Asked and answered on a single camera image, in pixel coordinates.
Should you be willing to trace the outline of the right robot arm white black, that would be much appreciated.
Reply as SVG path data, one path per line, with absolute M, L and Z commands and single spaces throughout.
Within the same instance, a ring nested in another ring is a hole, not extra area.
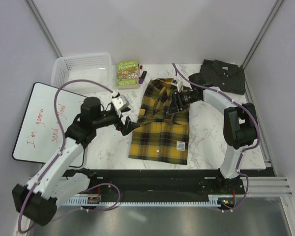
M 240 164 L 245 151 L 254 149 L 260 142 L 260 131 L 255 106 L 252 103 L 240 104 L 226 95 L 218 87 L 199 85 L 187 80 L 192 87 L 185 87 L 182 81 L 174 80 L 172 102 L 168 115 L 180 113 L 190 104 L 203 101 L 210 104 L 223 117 L 223 136 L 227 150 L 219 172 L 222 175 L 215 181 L 216 190 L 228 193 L 233 188 L 234 179 L 240 175 Z

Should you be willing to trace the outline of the yellow plaid long sleeve shirt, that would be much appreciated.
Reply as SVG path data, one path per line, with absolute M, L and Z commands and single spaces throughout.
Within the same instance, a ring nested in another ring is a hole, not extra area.
M 166 112 L 176 90 L 174 79 L 149 81 L 133 130 L 129 158 L 186 165 L 189 144 L 189 107 L 173 115 Z

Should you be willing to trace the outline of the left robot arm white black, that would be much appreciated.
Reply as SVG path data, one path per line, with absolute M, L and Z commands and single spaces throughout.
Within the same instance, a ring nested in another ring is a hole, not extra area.
M 54 157 L 25 185 L 16 184 L 12 189 L 14 205 L 19 215 L 45 226 L 52 221 L 61 202 L 84 190 L 94 193 L 98 188 L 98 181 L 92 178 L 93 173 L 84 174 L 78 171 L 63 184 L 63 189 L 56 189 L 56 186 L 73 160 L 96 137 L 97 129 L 114 125 L 116 130 L 126 136 L 138 127 L 129 117 L 125 122 L 121 120 L 122 113 L 128 111 L 129 102 L 123 95 L 112 98 L 108 111 L 101 110 L 99 98 L 87 97 L 80 106 L 80 113 L 67 130 L 63 131 L 65 139 Z

